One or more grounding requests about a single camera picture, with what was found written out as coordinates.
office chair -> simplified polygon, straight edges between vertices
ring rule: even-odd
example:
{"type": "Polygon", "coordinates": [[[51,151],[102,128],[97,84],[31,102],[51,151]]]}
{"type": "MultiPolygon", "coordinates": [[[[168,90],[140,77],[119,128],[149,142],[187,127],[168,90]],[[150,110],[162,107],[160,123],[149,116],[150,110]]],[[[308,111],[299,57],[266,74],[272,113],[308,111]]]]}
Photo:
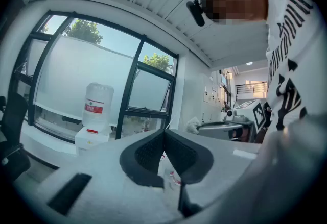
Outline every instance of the office chair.
{"type": "Polygon", "coordinates": [[[10,182],[16,180],[31,166],[29,158],[22,149],[23,145],[19,143],[21,126],[27,107],[28,104],[22,96],[17,93],[12,94],[8,98],[0,122],[0,130],[6,139],[0,142],[0,161],[10,182]]]}

chair backrest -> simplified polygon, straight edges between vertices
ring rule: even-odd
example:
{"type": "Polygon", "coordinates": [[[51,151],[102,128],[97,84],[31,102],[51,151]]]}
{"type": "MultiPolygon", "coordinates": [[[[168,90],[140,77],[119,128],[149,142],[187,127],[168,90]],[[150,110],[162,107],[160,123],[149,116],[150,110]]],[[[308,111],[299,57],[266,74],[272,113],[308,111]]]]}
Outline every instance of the chair backrest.
{"type": "Polygon", "coordinates": [[[2,117],[1,131],[12,145],[19,144],[21,126],[27,107],[27,102],[18,93],[11,94],[8,97],[8,103],[2,117]]]}

window frame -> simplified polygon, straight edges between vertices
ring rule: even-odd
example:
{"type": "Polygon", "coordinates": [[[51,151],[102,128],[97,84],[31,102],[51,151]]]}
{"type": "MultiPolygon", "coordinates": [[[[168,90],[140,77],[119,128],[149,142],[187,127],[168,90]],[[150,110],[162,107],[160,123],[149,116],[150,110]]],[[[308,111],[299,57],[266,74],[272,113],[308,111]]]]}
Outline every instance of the window frame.
{"type": "Polygon", "coordinates": [[[110,28],[124,32],[124,33],[131,35],[140,40],[140,43],[138,45],[135,56],[133,58],[132,65],[131,65],[131,68],[130,68],[130,71],[129,71],[129,74],[127,77],[127,81],[125,84],[121,107],[120,107],[120,111],[119,111],[119,115],[118,115],[116,139],[120,139],[120,137],[121,137],[123,119],[124,119],[125,115],[145,117],[145,118],[164,119],[165,127],[166,127],[170,122],[171,112],[172,112],[172,107],[173,107],[173,99],[174,99],[175,86],[176,86],[176,76],[177,76],[177,69],[178,69],[178,54],[173,53],[172,51],[170,51],[167,48],[163,47],[162,45],[158,44],[157,42],[151,40],[146,35],[144,35],[144,34],[141,35],[135,31],[133,31],[129,28],[123,27],[119,24],[116,24],[116,23],[113,23],[110,21],[106,21],[106,20],[103,20],[103,19],[100,19],[97,17],[88,16],[85,14],[78,14],[76,12],[60,12],[60,11],[52,11],[52,10],[49,10],[46,12],[46,14],[39,20],[39,22],[34,26],[32,31],[28,35],[27,39],[25,40],[25,42],[18,54],[17,60],[15,62],[15,65],[14,65],[14,68],[12,71],[12,75],[11,75],[8,96],[10,96],[10,94],[12,92],[17,92],[19,81],[22,81],[30,86],[29,102],[28,102],[28,118],[27,118],[28,124],[30,126],[36,127],[37,129],[39,129],[51,136],[54,136],[58,139],[75,144],[75,140],[71,140],[71,138],[65,138],[62,135],[60,135],[60,133],[55,134],[52,130],[48,131],[47,128],[36,123],[35,122],[35,106],[36,105],[33,104],[34,99],[35,99],[35,94],[36,94],[37,82],[39,80],[41,69],[46,60],[46,57],[48,56],[50,50],[52,49],[54,43],[57,41],[58,37],[65,31],[65,29],[71,24],[71,22],[75,18],[84,19],[84,20],[88,20],[91,22],[96,22],[96,23],[108,26],[110,28]],[[55,31],[55,33],[53,35],[38,32],[39,28],[42,25],[44,25],[53,15],[65,16],[66,19],[58,27],[58,29],[55,31]],[[47,41],[47,44],[40,56],[40,59],[38,60],[38,63],[36,65],[33,76],[28,76],[28,75],[25,75],[25,74],[21,73],[20,71],[18,71],[18,69],[21,66],[21,64],[24,63],[26,56],[28,54],[29,46],[33,39],[47,41]],[[174,58],[174,62],[176,62],[176,65],[175,65],[175,63],[173,64],[175,66],[175,74],[174,75],[170,75],[164,71],[161,71],[155,67],[152,67],[152,66],[145,64],[138,60],[140,53],[142,51],[142,47],[145,42],[174,58]],[[138,69],[144,70],[155,76],[158,76],[158,77],[161,77],[161,78],[164,78],[164,79],[167,79],[170,81],[170,85],[168,87],[169,96],[168,96],[168,101],[167,101],[166,112],[143,110],[143,109],[139,109],[139,108],[129,108],[128,107],[133,81],[134,81],[135,74],[138,69]]]}

red label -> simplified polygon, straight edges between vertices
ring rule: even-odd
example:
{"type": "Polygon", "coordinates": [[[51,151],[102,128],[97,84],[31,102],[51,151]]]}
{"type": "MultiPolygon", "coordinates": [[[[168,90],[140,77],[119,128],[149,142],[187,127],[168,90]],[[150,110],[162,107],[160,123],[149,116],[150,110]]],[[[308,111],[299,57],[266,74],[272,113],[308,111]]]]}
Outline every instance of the red label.
{"type": "Polygon", "coordinates": [[[91,106],[91,105],[85,104],[85,110],[88,112],[102,113],[103,107],[91,106]]]}

white box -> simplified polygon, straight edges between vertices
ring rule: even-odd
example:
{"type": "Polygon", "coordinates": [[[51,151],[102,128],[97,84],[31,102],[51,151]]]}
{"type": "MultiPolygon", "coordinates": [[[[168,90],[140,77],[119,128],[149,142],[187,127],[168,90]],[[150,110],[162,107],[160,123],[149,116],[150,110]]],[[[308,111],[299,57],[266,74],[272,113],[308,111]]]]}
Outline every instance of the white box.
{"type": "Polygon", "coordinates": [[[110,127],[108,127],[106,131],[102,131],[99,133],[88,132],[87,127],[83,127],[75,135],[76,154],[79,156],[85,153],[90,148],[108,142],[110,138],[110,133],[111,133],[110,127]]]}

